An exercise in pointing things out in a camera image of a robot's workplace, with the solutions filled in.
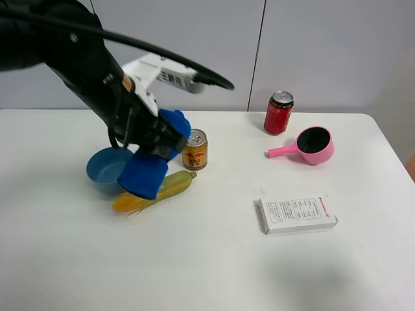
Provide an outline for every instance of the black cable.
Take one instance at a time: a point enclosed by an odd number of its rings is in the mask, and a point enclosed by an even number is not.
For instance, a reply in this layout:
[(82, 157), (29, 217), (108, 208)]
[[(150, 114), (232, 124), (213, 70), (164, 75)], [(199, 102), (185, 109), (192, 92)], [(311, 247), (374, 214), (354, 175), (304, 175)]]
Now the black cable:
[(102, 37), (110, 41), (115, 41), (115, 42), (119, 42), (125, 45), (136, 47), (138, 49), (141, 49), (147, 52), (151, 52), (151, 53), (154, 53), (160, 56), (164, 56), (170, 60), (174, 60), (175, 62), (178, 62), (187, 67), (190, 67), (200, 73), (208, 75), (210, 84), (216, 84), (217, 86), (223, 87), (225, 89), (235, 88), (229, 80), (225, 79), (223, 76), (218, 75), (214, 71), (202, 65), (199, 65), (198, 63), (188, 60), (187, 58), (184, 58), (183, 56), (177, 55), (168, 50), (162, 49), (161, 47), (157, 47), (145, 41), (141, 41), (141, 40), (134, 39), (128, 36), (124, 36), (116, 32), (98, 29), (98, 28), (94, 28), (94, 27), (90, 27), (90, 26), (86, 26), (83, 24), (74, 23), (70, 21), (63, 21), (59, 19), (49, 18), (49, 17), (38, 15), (38, 14), (31, 14), (31, 13), (22, 12), (19, 10), (9, 10), (5, 8), (0, 8), (0, 16), (29, 21), (37, 25), (53, 26), (56, 29), (66, 30), (69, 32), (79, 31), (84, 34), (90, 34), (93, 36)]

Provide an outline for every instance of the corn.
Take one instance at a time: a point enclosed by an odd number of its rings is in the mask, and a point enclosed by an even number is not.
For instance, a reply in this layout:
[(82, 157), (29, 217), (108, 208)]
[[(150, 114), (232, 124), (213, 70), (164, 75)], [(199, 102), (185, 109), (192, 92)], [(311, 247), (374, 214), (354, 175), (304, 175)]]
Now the corn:
[(112, 209), (119, 213), (145, 209), (157, 202), (183, 192), (189, 188), (193, 178), (196, 176), (196, 172), (188, 172), (186, 170), (168, 175), (161, 184), (155, 200), (146, 200), (130, 193), (124, 193), (114, 201)]

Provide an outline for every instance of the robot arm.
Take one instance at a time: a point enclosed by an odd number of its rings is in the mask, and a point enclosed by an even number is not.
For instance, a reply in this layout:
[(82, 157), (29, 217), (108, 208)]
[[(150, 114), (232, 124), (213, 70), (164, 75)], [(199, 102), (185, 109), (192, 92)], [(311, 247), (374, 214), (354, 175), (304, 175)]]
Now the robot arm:
[[(147, 54), (121, 68), (103, 38), (161, 56)], [(142, 198), (156, 198), (167, 162), (184, 149), (190, 133), (183, 113), (158, 110), (147, 91), (151, 83), (190, 93), (201, 92), (204, 84), (233, 89), (197, 63), (103, 30), (99, 18), (76, 0), (0, 0), (0, 42), (0, 71), (46, 63), (105, 122), (114, 148), (140, 146), (118, 182)]]
[[(187, 138), (158, 115), (154, 95), (147, 88), (159, 80), (199, 93), (203, 83), (215, 84), (209, 75), (155, 54), (121, 68), (100, 36), (3, 19), (1, 16), (13, 16), (7, 10), (13, 10), (14, 17), (16, 12), (25, 12), (102, 30), (98, 17), (76, 0), (0, 0), (0, 71), (44, 62), (106, 123), (114, 147), (117, 147), (115, 139), (124, 143), (124, 147), (134, 143), (164, 159), (172, 151), (183, 149)], [(181, 56), (176, 59), (186, 60)], [(233, 88), (230, 82), (227, 87)]]

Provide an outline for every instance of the white wall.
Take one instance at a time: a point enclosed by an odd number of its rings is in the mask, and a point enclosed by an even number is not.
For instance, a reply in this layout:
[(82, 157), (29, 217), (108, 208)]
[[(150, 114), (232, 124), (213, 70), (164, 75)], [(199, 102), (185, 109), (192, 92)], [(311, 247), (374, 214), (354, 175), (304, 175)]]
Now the white wall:
[[(156, 82), (163, 108), (246, 110), (254, 70), (262, 1), (94, 0), (103, 27), (182, 54), (231, 80), (235, 91), (207, 87), (200, 95)], [(144, 53), (107, 44), (120, 64)], [(85, 108), (45, 65), (0, 74), (0, 108)]]
[(250, 110), (284, 89), (296, 111), (368, 112), (405, 161), (415, 151), (414, 12), (414, 0), (268, 0)]
[[(189, 95), (163, 84), (160, 106), (244, 110), (264, 1), (94, 0), (104, 28), (206, 65), (235, 85)], [(82, 0), (89, 9), (89, 0)], [(267, 0), (250, 101), (278, 89), (297, 111), (367, 112), (402, 161), (415, 152), (414, 0)], [(120, 63), (143, 53), (108, 43)], [(0, 108), (86, 108), (45, 65), (0, 74)]]

